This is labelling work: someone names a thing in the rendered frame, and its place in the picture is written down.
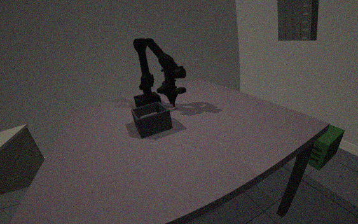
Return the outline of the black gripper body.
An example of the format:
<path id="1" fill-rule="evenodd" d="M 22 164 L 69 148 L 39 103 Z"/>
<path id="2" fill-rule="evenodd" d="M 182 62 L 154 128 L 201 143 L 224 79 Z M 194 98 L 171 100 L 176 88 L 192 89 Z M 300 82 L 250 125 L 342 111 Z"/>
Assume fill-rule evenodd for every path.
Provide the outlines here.
<path id="1" fill-rule="evenodd" d="M 167 92 L 167 93 L 170 93 L 172 92 L 172 94 L 182 94 L 182 93 L 185 93 L 186 92 L 186 88 L 185 87 L 179 87 L 177 88 L 177 86 L 175 86 L 175 79 L 168 79 L 168 80 L 165 80 L 164 83 L 167 84 L 170 83 L 172 88 Z M 160 93 L 158 88 L 156 89 L 157 93 Z"/>

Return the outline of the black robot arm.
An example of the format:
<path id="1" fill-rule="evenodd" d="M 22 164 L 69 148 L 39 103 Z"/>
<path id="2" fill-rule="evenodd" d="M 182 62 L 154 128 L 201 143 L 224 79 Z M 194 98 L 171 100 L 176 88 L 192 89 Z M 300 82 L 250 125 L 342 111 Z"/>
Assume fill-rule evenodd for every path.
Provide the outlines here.
<path id="1" fill-rule="evenodd" d="M 159 63 L 163 67 L 161 72 L 164 71 L 165 80 L 186 77 L 186 70 L 183 68 L 183 66 L 178 67 L 178 65 L 174 62 L 173 58 L 167 55 L 165 52 L 163 52 L 161 48 L 154 42 L 154 39 L 151 38 L 134 39 L 133 44 L 135 50 L 139 55 L 139 62 L 142 71 L 141 84 L 139 88 L 140 90 L 143 91 L 144 98 L 153 96 L 151 87 L 153 87 L 154 84 L 154 77 L 149 73 L 148 62 L 146 59 L 147 46 L 157 56 Z M 171 88 L 172 86 L 170 83 L 167 82 L 167 84 L 164 84 L 163 82 L 162 86 L 160 86 L 158 90 L 161 94 L 166 94 Z"/>

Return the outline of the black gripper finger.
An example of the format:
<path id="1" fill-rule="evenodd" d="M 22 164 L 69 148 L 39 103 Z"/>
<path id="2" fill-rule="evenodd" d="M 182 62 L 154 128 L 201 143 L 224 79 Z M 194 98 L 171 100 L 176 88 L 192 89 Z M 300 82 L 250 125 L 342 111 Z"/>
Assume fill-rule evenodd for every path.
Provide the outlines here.
<path id="1" fill-rule="evenodd" d="M 172 96 L 172 104 L 175 103 L 178 94 L 170 94 Z"/>
<path id="2" fill-rule="evenodd" d="M 171 93 L 172 93 L 172 92 L 167 93 L 167 94 L 164 94 L 164 95 L 166 95 L 166 96 L 167 96 L 167 98 L 168 98 L 168 100 L 169 100 L 170 104 L 172 104 L 172 96 L 170 95 Z"/>

